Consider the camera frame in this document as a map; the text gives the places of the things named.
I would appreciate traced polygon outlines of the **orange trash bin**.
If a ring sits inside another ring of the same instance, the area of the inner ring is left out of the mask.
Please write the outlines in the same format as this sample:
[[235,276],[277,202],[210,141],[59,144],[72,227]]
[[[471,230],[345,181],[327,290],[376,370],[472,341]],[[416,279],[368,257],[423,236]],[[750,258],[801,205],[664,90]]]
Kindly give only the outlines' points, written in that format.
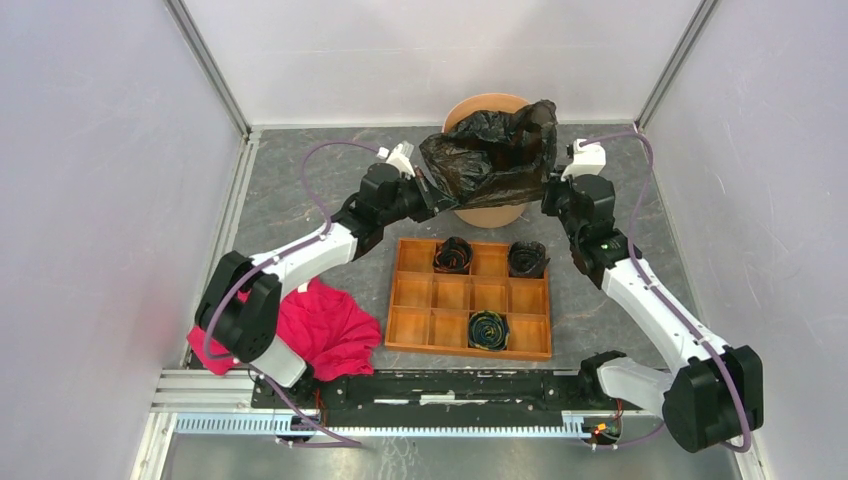
[[[461,120],[478,110],[493,110],[514,113],[529,102],[522,97],[506,93],[483,93],[469,97],[448,113],[442,126],[442,132],[451,131]],[[495,229],[509,225],[517,220],[527,209],[528,204],[506,205],[501,207],[455,210],[454,213],[465,223],[483,229]]]

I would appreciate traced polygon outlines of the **black trash bag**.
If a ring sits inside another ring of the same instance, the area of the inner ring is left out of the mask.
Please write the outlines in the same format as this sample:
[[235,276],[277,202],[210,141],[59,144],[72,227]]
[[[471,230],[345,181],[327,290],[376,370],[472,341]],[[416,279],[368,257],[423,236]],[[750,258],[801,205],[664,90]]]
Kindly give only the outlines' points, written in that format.
[[419,145],[435,186],[457,209],[538,201],[557,159],[557,112],[539,100],[514,113],[478,110]]

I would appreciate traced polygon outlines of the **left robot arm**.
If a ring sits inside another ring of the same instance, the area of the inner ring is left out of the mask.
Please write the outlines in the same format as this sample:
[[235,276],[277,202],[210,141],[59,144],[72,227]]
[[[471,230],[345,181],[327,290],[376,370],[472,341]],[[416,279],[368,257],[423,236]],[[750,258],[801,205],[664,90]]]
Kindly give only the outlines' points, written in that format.
[[306,405],[314,394],[307,363],[277,334],[283,298],[364,256],[382,241],[387,226],[405,219],[422,223],[456,205],[420,169],[371,165],[358,190],[320,229],[252,257],[231,251],[220,258],[195,313],[203,354],[274,381],[276,394],[290,407]]

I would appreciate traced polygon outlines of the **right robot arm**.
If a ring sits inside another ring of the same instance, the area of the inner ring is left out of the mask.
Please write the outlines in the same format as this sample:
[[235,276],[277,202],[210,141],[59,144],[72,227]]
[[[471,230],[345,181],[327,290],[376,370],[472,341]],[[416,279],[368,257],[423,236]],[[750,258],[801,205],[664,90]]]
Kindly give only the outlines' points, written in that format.
[[581,364],[580,400],[591,408],[613,399],[638,406],[690,453],[715,445],[748,452],[764,423],[761,357],[748,345],[731,346],[670,293],[616,228],[615,200],[612,182],[599,175],[556,171],[541,210],[562,224],[574,265],[635,321],[668,369],[619,351],[597,354]]

